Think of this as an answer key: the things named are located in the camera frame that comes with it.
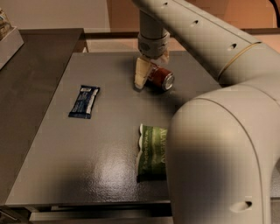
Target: table surface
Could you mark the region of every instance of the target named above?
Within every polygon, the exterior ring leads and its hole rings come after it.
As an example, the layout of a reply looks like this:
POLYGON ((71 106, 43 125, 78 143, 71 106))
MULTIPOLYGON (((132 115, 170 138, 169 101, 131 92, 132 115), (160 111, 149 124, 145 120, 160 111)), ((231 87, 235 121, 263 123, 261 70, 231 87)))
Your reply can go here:
POLYGON ((169 201, 165 180, 137 183, 141 123, 167 128, 177 109, 220 86, 187 52, 172 52, 167 92, 134 89, 138 52, 73 54, 6 205, 169 201), (98 86, 91 119, 69 118, 81 85, 98 86))
MULTIPOLYGON (((23 34, 24 46, 0 72, 7 108, 0 112, 0 205, 169 200, 166 181, 136 182, 140 123, 167 128, 181 105, 220 86, 188 52, 171 52, 174 87, 137 91, 137 52, 75 53, 67 65, 80 34, 57 34, 23 34), (67 117, 81 85, 101 87, 90 120, 67 117)), ((278 167, 273 197, 280 195, 278 167)))
POLYGON ((5 203, 82 29, 20 31, 0 70, 0 206, 5 203))

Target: soda can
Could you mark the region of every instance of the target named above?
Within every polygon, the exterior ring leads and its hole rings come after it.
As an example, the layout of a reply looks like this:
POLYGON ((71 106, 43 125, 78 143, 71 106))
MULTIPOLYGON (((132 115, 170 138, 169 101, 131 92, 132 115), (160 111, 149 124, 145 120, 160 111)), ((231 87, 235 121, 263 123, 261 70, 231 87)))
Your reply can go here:
POLYGON ((155 86, 162 88, 164 91, 170 89, 174 82, 174 75, 171 71, 151 63, 151 70, 148 80, 155 86))

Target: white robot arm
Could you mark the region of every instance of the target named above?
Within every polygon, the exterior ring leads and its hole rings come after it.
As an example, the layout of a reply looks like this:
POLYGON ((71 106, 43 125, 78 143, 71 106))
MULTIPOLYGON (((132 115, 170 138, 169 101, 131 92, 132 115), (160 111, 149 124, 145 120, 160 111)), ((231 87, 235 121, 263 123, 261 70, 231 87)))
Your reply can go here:
POLYGON ((189 101, 171 120, 166 167, 174 223, 271 223, 280 55, 184 0, 132 1, 140 10, 143 55, 158 58, 169 32, 230 86, 189 101))

